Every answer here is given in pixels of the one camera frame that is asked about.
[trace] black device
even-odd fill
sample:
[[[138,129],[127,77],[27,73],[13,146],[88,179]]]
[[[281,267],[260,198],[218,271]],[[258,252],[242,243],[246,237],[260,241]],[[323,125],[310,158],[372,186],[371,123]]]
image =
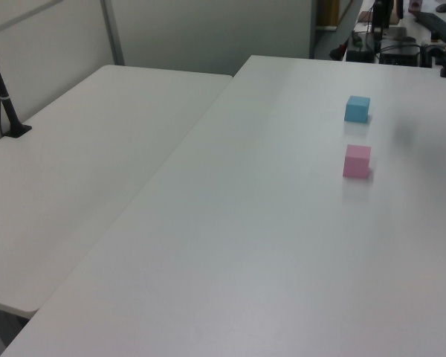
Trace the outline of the black device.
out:
[[[446,4],[441,4],[436,7],[437,13],[446,13]]]
[[[403,19],[403,0],[397,0],[396,2],[396,16]]]
[[[384,12],[383,12],[383,22],[384,22],[384,28],[388,28],[390,26],[390,17],[393,12],[393,5],[395,4],[394,0],[381,0],[382,4],[384,6]]]
[[[359,33],[358,37],[361,39],[361,46],[359,41],[349,41],[347,44],[346,61],[373,63],[375,59],[373,33]]]
[[[0,101],[3,104],[5,112],[7,113],[8,120],[10,121],[10,131],[4,133],[4,136],[10,136],[11,138],[19,138],[26,132],[31,130],[31,126],[24,125],[18,120],[15,109],[13,108],[12,100],[8,94],[7,87],[1,77],[0,73]]]
[[[425,26],[431,32],[437,32],[439,38],[446,42],[446,22],[434,13],[415,13],[416,21]]]
[[[380,64],[418,67],[418,46],[414,42],[382,39]]]
[[[355,31],[352,31],[352,44],[355,47],[362,47],[363,46],[362,38]]]
[[[384,3],[377,0],[373,4],[372,33],[375,41],[381,41],[384,33]]]

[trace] white table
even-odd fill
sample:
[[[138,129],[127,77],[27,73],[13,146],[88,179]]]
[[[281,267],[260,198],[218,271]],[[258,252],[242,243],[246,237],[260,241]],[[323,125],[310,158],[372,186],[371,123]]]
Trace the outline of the white table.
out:
[[[12,356],[446,357],[446,80],[251,57]]]
[[[0,309],[29,318],[231,77],[106,66],[0,140]]]
[[[362,3],[361,11],[368,11],[373,5],[374,0],[364,0]],[[421,44],[421,41],[427,40],[430,41],[431,32],[423,25],[420,25],[415,21],[415,16],[408,12],[408,4],[410,0],[404,0],[404,16],[403,19],[400,20],[398,25],[407,28],[407,35],[416,39],[418,44]],[[435,11],[436,7],[440,4],[446,3],[446,0],[423,0],[423,5],[421,6],[421,11],[425,13],[435,13],[440,19],[446,21],[446,13],[437,13]],[[356,32],[364,32],[366,31],[366,23],[359,22],[355,25]]]

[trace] black cable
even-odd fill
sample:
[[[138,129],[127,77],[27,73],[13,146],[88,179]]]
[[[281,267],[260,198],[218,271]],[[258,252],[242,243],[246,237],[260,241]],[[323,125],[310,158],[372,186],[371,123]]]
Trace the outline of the black cable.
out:
[[[405,47],[418,47],[418,48],[421,48],[420,45],[391,45],[391,46],[387,46],[387,47],[382,48],[379,53],[382,53],[382,52],[385,52],[385,51],[390,51],[390,50],[395,50],[395,49],[398,49],[398,48],[405,48]]]
[[[0,99],[0,135],[3,137],[3,130],[1,129],[1,99]]]

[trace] electronic equipment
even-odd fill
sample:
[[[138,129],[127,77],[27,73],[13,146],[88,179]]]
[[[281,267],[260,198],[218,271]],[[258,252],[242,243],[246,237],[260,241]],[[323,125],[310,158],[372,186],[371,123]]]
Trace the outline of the electronic equipment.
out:
[[[396,16],[403,19],[403,0],[396,1]]]
[[[439,38],[446,42],[446,22],[434,13],[419,12],[415,14],[416,21],[425,26],[431,32],[436,31]]]
[[[418,67],[419,48],[413,42],[382,39],[380,61],[382,65]]]
[[[349,41],[347,44],[346,61],[373,63],[375,60],[375,40],[373,33],[360,33],[361,46],[359,42]]]
[[[436,7],[437,13],[446,13],[446,4],[441,4]]]
[[[384,3],[377,0],[373,4],[372,33],[375,41],[381,41],[384,33]]]

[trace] desk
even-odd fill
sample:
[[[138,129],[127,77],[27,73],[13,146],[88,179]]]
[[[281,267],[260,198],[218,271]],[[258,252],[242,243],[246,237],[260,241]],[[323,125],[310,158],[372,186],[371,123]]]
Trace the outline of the desk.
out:
[[[0,309],[31,317],[231,77],[106,66],[0,140]]]
[[[422,41],[430,41],[431,32],[423,25],[420,25],[415,21],[415,16],[408,12],[408,4],[409,0],[404,0],[404,18],[400,20],[398,25],[403,26],[407,29],[407,35],[416,39],[416,43],[418,45],[421,44]],[[361,11],[368,11],[373,5],[374,0],[364,0],[361,6]],[[446,21],[446,13],[437,13],[435,11],[436,6],[446,3],[446,0],[435,1],[435,0],[423,0],[423,5],[421,7],[421,11],[427,13],[435,13],[440,19]],[[355,25],[355,32],[365,32],[367,29],[366,23],[358,22]]]
[[[3,356],[446,356],[446,80],[251,57]]]

